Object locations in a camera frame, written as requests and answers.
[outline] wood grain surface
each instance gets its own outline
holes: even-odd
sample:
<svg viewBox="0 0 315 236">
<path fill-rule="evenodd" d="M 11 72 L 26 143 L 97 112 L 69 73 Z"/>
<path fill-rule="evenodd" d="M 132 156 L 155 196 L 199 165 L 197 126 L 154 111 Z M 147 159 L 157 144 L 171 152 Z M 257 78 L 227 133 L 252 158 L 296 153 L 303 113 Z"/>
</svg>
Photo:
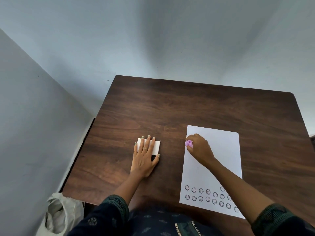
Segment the wood grain surface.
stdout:
<svg viewBox="0 0 315 236">
<path fill-rule="evenodd" d="M 160 204 L 226 235 L 252 235 L 245 220 L 179 203 L 187 125 L 238 132 L 243 179 L 315 224 L 315 153 L 287 92 L 116 76 L 63 194 L 101 203 L 128 177 L 134 143 L 150 134 L 161 141 L 160 162 L 131 209 Z"/>
</svg>

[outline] finger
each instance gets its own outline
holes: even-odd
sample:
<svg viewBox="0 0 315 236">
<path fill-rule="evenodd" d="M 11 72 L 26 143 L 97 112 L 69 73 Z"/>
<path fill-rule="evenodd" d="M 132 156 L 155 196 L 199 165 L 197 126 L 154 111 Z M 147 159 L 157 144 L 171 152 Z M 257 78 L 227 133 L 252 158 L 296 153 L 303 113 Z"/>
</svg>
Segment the finger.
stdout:
<svg viewBox="0 0 315 236">
<path fill-rule="evenodd" d="M 143 150 L 143 146 L 144 146 L 144 136 L 141 137 L 141 142 L 140 142 L 140 147 L 139 147 L 139 151 L 138 152 L 142 152 Z"/>
<path fill-rule="evenodd" d="M 150 144 L 150 146 L 149 146 L 149 149 L 148 149 L 148 153 L 149 153 L 150 155 L 152 155 L 154 143 L 155 143 L 155 137 L 152 138 L 152 142 L 151 142 L 151 144 Z"/>
<path fill-rule="evenodd" d="M 193 152 L 194 152 L 194 150 L 190 147 L 190 146 L 187 146 L 187 150 L 188 150 L 188 152 L 192 155 L 193 154 Z"/>
<path fill-rule="evenodd" d="M 155 167 L 157 165 L 157 163 L 160 160 L 160 154 L 157 154 L 154 158 L 154 160 L 152 161 L 152 167 Z"/>
<path fill-rule="evenodd" d="M 194 136 L 194 135 L 189 135 L 189 136 L 186 138 L 186 141 L 187 141 L 187 140 L 192 140 L 192 141 L 193 141 L 193 140 L 194 140 L 194 138 L 195 138 L 195 136 Z"/>
<path fill-rule="evenodd" d="M 135 146 L 134 146 L 134 157 L 137 155 L 137 148 L 138 148 L 138 145 L 137 145 L 137 143 L 135 143 Z"/>
<path fill-rule="evenodd" d="M 151 139 L 151 136 L 148 135 L 147 141 L 144 143 L 144 147 L 143 147 L 143 152 L 144 153 L 146 153 L 148 151 L 149 144 L 150 144 L 150 139 Z"/>
</svg>

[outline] green patterned cuff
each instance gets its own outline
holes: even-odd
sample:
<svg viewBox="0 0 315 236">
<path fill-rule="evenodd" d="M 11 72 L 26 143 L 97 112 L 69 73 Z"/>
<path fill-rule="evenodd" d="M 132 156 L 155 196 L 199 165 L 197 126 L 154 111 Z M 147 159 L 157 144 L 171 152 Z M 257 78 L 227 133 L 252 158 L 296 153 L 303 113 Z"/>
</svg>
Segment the green patterned cuff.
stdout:
<svg viewBox="0 0 315 236">
<path fill-rule="evenodd" d="M 112 195 L 108 196 L 105 200 L 103 200 L 102 203 L 109 203 L 109 204 L 116 206 L 116 208 L 120 212 L 123 224 L 125 224 L 128 221 L 129 209 L 128 209 L 128 205 L 127 205 L 126 201 L 122 197 L 120 197 L 119 195 L 116 195 L 116 194 L 112 194 Z"/>
<path fill-rule="evenodd" d="M 288 218 L 294 217 L 289 210 L 280 204 L 271 204 L 265 208 L 252 224 L 256 236 L 269 236 Z"/>
</svg>

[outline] white fabric bag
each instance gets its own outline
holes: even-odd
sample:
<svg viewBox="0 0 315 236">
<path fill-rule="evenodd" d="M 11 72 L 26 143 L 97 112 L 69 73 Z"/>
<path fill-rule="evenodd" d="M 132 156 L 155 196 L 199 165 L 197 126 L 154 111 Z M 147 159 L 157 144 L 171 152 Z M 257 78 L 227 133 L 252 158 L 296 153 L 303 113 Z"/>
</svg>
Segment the white fabric bag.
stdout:
<svg viewBox="0 0 315 236">
<path fill-rule="evenodd" d="M 84 208 L 79 200 L 53 193 L 47 202 L 48 208 L 36 236 L 64 236 L 83 219 Z"/>
</svg>

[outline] paper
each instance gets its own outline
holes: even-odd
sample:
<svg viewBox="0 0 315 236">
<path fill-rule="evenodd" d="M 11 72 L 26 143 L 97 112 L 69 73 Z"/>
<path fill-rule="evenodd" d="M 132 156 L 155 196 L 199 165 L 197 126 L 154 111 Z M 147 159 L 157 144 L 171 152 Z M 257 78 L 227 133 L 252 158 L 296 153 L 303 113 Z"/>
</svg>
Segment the paper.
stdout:
<svg viewBox="0 0 315 236">
<path fill-rule="evenodd" d="M 137 142 L 137 152 L 139 151 L 139 147 L 140 147 L 140 142 L 141 142 L 141 138 L 138 138 L 138 142 Z M 159 151 L 159 148 L 160 148 L 160 143 L 161 141 L 155 141 L 154 143 L 154 147 L 153 147 L 153 151 L 152 151 L 152 155 L 157 155 L 158 154 L 158 151 Z"/>
<path fill-rule="evenodd" d="M 241 155 L 237 132 L 188 125 L 187 136 L 195 133 L 203 136 L 208 141 L 215 158 L 219 162 L 242 178 Z M 214 175 L 201 165 L 187 151 L 186 147 L 179 202 L 244 218 Z"/>
</svg>

